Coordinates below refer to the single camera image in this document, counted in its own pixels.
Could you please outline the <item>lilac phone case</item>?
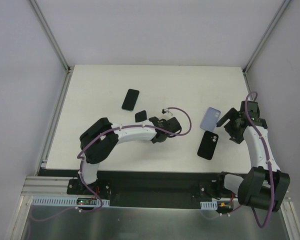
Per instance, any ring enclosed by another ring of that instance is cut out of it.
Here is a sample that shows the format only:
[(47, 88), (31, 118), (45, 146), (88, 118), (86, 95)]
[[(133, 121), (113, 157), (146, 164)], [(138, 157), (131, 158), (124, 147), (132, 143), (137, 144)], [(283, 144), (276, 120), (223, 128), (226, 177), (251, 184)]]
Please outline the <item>lilac phone case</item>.
[(221, 115), (221, 111), (208, 107), (199, 125), (202, 130), (213, 132)]

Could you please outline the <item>black smartphone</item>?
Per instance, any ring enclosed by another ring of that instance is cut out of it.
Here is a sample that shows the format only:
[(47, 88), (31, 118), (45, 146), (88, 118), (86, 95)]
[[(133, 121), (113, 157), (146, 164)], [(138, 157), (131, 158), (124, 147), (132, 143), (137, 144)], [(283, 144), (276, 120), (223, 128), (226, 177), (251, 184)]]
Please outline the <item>black smartphone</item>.
[(147, 111), (141, 110), (134, 115), (134, 120), (136, 123), (144, 122), (148, 119)]
[(126, 111), (133, 111), (138, 100), (139, 94), (139, 90), (131, 88), (128, 89), (121, 108)]

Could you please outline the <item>black phone case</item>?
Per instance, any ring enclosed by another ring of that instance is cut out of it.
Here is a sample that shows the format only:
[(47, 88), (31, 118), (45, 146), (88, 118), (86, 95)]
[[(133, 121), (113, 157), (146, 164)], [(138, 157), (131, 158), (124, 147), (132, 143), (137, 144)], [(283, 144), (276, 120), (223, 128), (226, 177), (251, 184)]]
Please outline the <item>black phone case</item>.
[(212, 160), (219, 136), (211, 131), (205, 131), (201, 139), (197, 155), (208, 161)]

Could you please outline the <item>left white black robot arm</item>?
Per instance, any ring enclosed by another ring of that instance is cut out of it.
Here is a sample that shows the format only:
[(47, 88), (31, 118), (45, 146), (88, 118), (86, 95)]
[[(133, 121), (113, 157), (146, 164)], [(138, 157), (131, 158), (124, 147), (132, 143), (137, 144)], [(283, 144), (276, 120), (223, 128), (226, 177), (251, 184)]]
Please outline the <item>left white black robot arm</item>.
[(99, 119), (79, 137), (79, 190), (86, 195), (95, 191), (99, 165), (117, 145), (134, 141), (156, 144), (182, 135), (182, 126), (174, 116), (154, 116), (131, 124), (113, 123), (106, 117)]

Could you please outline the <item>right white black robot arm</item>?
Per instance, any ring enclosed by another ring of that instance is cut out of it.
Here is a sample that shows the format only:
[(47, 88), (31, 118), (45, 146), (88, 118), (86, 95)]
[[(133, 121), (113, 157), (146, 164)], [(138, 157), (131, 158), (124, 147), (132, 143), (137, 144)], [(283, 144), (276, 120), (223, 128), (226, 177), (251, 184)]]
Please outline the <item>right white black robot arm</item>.
[(246, 143), (251, 164), (245, 176), (222, 172), (215, 184), (216, 194), (224, 198), (233, 192), (241, 205), (277, 212), (290, 185), (290, 176), (274, 160), (268, 125), (260, 117), (258, 103), (242, 101), (239, 110), (231, 108), (216, 125), (223, 126), (234, 143)]

